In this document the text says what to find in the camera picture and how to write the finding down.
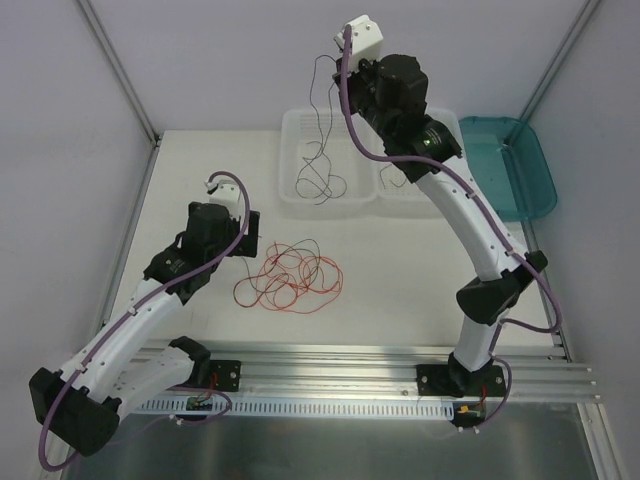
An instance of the white wall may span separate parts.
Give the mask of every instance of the white wall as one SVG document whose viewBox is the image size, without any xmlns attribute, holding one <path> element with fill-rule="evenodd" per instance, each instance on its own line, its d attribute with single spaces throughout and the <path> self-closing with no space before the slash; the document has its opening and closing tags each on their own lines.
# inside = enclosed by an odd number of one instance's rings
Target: white wall
<svg viewBox="0 0 640 480">
<path fill-rule="evenodd" d="M 536 226 L 578 360 L 640 478 L 640 2 L 608 0 L 534 118 L 558 190 Z"/>
<path fill-rule="evenodd" d="M 0 2 L 0 465 L 27 478 L 28 390 L 96 326 L 149 143 L 74 3 Z"/>
<path fill-rule="evenodd" d="M 517 116 L 583 0 L 94 0 L 142 103 L 166 129 L 279 128 L 308 105 L 313 59 L 344 22 L 376 20 L 415 55 L 429 102 Z M 333 73 L 323 60 L 318 101 Z"/>
</svg>

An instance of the white plastic tray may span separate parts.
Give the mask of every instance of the white plastic tray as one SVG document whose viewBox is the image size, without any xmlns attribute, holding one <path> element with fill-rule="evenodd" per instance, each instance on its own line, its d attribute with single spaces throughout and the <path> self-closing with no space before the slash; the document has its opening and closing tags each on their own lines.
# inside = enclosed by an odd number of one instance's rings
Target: white plastic tray
<svg viewBox="0 0 640 480">
<path fill-rule="evenodd" d="M 320 127 L 326 136 L 331 113 L 329 109 L 318 111 Z M 354 117 L 353 121 L 362 143 L 371 149 L 377 138 L 375 132 L 364 120 Z M 364 207 L 376 198 L 376 164 L 356 150 L 339 110 L 333 112 L 333 126 L 324 150 L 326 157 L 319 157 L 312 162 L 318 172 L 315 173 L 311 168 L 304 168 L 307 163 L 304 157 L 313 158 L 320 141 L 318 115 L 314 110 L 290 110 L 285 113 L 280 138 L 278 193 L 287 213 L 310 219 L 345 218 L 362 213 Z M 327 179 L 333 194 L 328 199 L 320 190 L 320 187 L 326 188 L 323 181 L 327 182 Z"/>
<path fill-rule="evenodd" d="M 462 147 L 462 132 L 456 114 L 442 108 L 427 108 L 427 114 L 444 123 Z M 381 142 L 377 148 L 382 150 Z M 429 198 L 409 183 L 400 170 L 393 165 L 377 164 L 376 191 L 380 201 L 377 213 L 400 218 L 441 218 L 442 214 Z"/>
</svg>

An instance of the gray floor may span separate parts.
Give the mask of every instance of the gray floor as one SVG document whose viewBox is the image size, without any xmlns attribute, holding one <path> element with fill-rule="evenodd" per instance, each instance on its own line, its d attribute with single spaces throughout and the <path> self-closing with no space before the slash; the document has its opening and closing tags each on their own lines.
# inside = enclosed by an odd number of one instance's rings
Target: gray floor
<svg viewBox="0 0 640 480">
<path fill-rule="evenodd" d="M 154 417 L 133 415 L 116 438 Z M 577 409 L 508 405 L 479 435 L 446 423 L 228 417 L 160 422 L 83 458 L 66 479 L 596 479 Z"/>
</svg>

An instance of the metal frame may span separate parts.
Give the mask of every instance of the metal frame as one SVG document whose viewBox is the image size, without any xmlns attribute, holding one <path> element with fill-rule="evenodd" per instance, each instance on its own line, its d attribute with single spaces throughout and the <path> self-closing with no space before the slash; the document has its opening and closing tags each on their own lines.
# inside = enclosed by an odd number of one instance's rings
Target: metal frame
<svg viewBox="0 0 640 480">
<path fill-rule="evenodd" d="M 134 110 L 141 127 L 155 147 L 143 175 L 138 197 L 132 208 L 109 287 L 100 307 L 100 324 L 108 320 L 131 247 L 133 235 L 144 202 L 158 153 L 160 137 L 153 128 L 126 71 L 95 12 L 90 0 L 74 0 L 81 16 L 105 55 L 116 79 Z M 550 85 L 558 75 L 573 47 L 584 33 L 602 0 L 585 0 L 536 88 L 528 99 L 520 118 L 527 121 L 535 113 Z M 529 248 L 537 241 L 531 223 L 523 224 Z M 545 302 L 547 317 L 550 309 Z M 514 384 L 511 401 L 568 402 L 578 405 L 584 431 L 598 475 L 603 479 L 624 479 L 618 450 L 609 434 L 609 425 L 598 394 L 591 368 L 572 363 L 570 339 L 565 331 L 554 336 L 554 347 L 501 348 L 513 366 Z M 428 361 L 446 361 L 446 347 L 362 347 L 220 344 L 207 345 L 216 356 L 227 356 L 243 362 L 241 395 L 280 398 L 356 398 L 419 401 L 414 366 Z M 150 342 L 132 362 L 132 366 L 156 353 L 159 342 Z M 57 438 L 52 449 L 64 456 L 66 449 Z M 57 478 L 42 472 L 40 478 Z"/>
<path fill-rule="evenodd" d="M 610 434 L 611 427 L 604 405 L 578 404 L 578 411 L 598 478 L 603 480 L 631 478 L 624 468 L 618 446 Z"/>
<path fill-rule="evenodd" d="M 535 114 L 540 103 L 542 103 L 542 100 L 546 96 L 549 87 L 553 84 L 558 73 L 562 69 L 562 66 L 573 51 L 573 47 L 575 47 L 578 40 L 580 40 L 584 34 L 587 25 L 589 25 L 591 19 L 602 3 L 603 0 L 585 0 L 582 8 L 580 8 L 576 18 L 569 27 L 569 30 L 567 30 L 567 33 L 562 38 L 558 49 L 553 54 L 553 57 L 551 57 L 551 61 L 540 77 L 540 80 L 538 80 L 533 93 L 522 109 L 522 112 L 519 115 L 520 121 L 527 123 L 531 120 L 531 117 Z"/>
<path fill-rule="evenodd" d="M 102 54 L 105 56 L 107 64 L 111 68 L 111 71 L 120 85 L 122 93 L 135 113 L 138 122 L 140 122 L 140 126 L 144 130 L 149 141 L 155 146 L 160 137 L 153 128 L 151 120 L 149 120 L 149 116 L 147 115 L 142 102 L 138 98 L 138 94 L 133 88 L 133 84 L 131 83 L 127 72 L 118 58 L 118 55 L 111 44 L 111 40 L 109 40 L 109 36 L 107 35 L 91 0 L 74 0 L 74 3 L 78 7 L 80 16 L 87 24 L 87 27 L 93 35 L 93 38 L 96 40 Z"/>
<path fill-rule="evenodd" d="M 415 366 L 446 363 L 451 351 L 448 347 L 201 343 L 215 358 L 242 362 L 241 396 L 265 398 L 406 399 L 416 402 L 420 397 Z M 146 361 L 163 348 L 163 342 L 150 342 L 140 351 L 135 363 Z M 540 356 L 540 350 L 501 350 L 501 355 L 513 369 L 511 401 L 601 402 L 588 365 L 568 363 L 557 357 L 549 359 Z"/>
</svg>

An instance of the white table surface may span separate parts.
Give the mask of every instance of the white table surface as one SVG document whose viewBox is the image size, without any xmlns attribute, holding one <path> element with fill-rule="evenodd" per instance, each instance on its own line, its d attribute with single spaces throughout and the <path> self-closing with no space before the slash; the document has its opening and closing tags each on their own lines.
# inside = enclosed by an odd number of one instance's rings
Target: white table surface
<svg viewBox="0 0 640 480">
<path fill-rule="evenodd" d="M 138 222 L 115 308 L 119 310 L 151 258 L 183 231 L 187 206 L 206 202 L 203 184 L 228 170 L 246 184 L 251 207 L 261 212 L 261 240 L 253 271 L 274 241 L 312 237 L 344 271 L 342 295 L 311 315 L 244 309 L 232 297 L 246 276 L 240 258 L 225 259 L 211 282 L 153 335 L 173 339 L 375 346 L 453 346 L 462 326 L 455 293 L 475 277 L 471 261 L 444 219 L 376 215 L 337 220 L 287 218 L 277 195 L 279 132 L 169 131 Z M 522 229 L 511 224 L 522 238 Z M 512 316 L 548 326 L 538 288 L 531 286 Z M 504 346 L 552 346 L 549 335 L 510 326 Z"/>
</svg>

